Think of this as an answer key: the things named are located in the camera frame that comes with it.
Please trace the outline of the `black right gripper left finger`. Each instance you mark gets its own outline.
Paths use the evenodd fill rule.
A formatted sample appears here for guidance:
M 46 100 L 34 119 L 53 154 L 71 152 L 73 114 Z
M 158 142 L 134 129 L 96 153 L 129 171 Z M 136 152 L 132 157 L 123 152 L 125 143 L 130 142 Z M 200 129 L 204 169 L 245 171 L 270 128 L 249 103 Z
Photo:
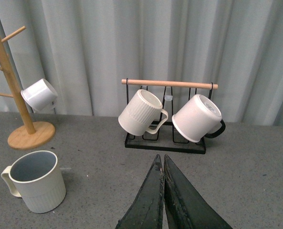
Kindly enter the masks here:
M 161 229 L 165 177 L 161 157 L 155 159 L 132 205 L 118 221 L 117 229 Z

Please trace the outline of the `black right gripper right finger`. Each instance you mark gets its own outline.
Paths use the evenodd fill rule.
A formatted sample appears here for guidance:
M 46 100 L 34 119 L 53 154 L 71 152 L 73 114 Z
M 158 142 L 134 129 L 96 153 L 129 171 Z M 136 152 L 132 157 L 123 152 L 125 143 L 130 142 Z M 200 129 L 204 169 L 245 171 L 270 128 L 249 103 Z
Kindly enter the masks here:
M 170 229 L 230 229 L 172 159 L 164 156 L 165 206 Z

